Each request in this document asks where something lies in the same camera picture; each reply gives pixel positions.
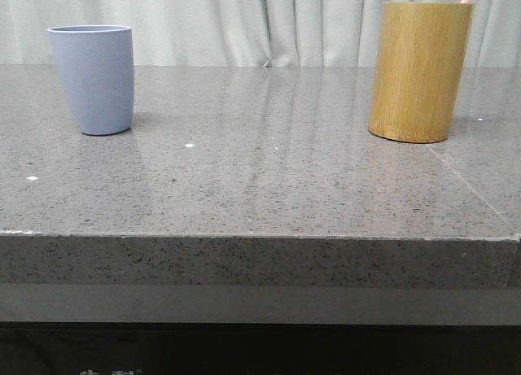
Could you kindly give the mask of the blue cup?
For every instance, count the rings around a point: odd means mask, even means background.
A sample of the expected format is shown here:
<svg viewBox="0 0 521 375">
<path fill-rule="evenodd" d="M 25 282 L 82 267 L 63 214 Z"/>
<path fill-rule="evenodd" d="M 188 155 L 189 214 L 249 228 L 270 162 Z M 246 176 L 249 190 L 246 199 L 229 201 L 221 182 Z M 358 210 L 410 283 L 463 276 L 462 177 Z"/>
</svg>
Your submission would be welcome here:
<svg viewBox="0 0 521 375">
<path fill-rule="evenodd" d="M 132 29 L 124 25 L 49 28 L 55 64 L 82 133 L 118 134 L 134 113 Z"/>
</svg>

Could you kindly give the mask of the grey curtain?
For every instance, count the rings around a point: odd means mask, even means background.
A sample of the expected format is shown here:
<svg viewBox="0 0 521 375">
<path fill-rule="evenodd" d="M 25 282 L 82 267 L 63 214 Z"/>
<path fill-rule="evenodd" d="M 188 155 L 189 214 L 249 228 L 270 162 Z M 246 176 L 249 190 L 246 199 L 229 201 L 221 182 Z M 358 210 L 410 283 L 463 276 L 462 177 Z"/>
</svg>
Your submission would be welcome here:
<svg viewBox="0 0 521 375">
<path fill-rule="evenodd" d="M 1 0 L 3 63 L 50 63 L 47 29 L 127 25 L 138 65 L 371 67 L 386 1 Z"/>
</svg>

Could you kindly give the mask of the bamboo cylinder holder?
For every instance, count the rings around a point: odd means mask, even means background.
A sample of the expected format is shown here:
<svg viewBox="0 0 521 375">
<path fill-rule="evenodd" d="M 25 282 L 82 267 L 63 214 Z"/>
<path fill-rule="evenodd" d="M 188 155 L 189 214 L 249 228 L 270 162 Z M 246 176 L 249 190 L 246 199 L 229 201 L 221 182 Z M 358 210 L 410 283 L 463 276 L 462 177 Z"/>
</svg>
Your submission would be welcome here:
<svg viewBox="0 0 521 375">
<path fill-rule="evenodd" d="M 460 2 L 385 2 L 369 131 L 386 139 L 447 139 L 474 7 Z"/>
</svg>

